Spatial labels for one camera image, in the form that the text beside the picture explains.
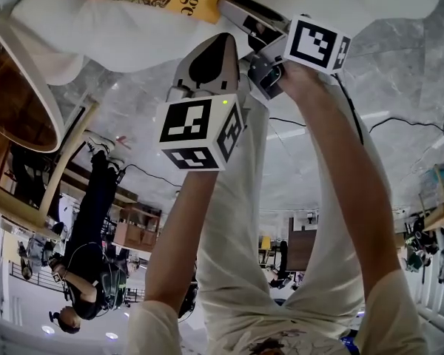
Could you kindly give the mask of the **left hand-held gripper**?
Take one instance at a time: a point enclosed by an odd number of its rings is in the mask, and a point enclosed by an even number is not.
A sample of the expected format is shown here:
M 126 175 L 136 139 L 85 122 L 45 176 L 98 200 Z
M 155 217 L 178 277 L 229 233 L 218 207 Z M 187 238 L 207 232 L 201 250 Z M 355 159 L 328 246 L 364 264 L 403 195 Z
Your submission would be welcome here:
M 234 91 L 158 105 L 155 142 L 177 169 L 223 171 L 245 128 L 238 93 L 235 38 L 221 33 L 205 40 L 178 65 L 175 85 L 195 91 Z

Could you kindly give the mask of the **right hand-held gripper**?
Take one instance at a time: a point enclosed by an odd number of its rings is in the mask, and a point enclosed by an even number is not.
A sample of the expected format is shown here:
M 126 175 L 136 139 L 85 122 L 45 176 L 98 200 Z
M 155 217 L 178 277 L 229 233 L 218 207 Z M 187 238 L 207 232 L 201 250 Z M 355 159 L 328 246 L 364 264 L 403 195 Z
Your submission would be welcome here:
M 218 0 L 220 14 L 260 42 L 248 77 L 267 100 L 281 94 L 284 64 L 292 61 L 326 75 L 343 69 L 352 37 L 307 16 L 291 21 L 254 0 Z

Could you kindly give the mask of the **person's right hand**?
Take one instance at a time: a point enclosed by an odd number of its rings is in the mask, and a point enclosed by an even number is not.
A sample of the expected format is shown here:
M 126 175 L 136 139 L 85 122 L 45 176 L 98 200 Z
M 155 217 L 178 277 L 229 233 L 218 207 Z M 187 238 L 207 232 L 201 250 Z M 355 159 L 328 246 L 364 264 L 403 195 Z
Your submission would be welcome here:
M 287 61 L 283 68 L 284 74 L 278 83 L 299 107 L 319 103 L 329 95 L 315 70 L 292 61 Z

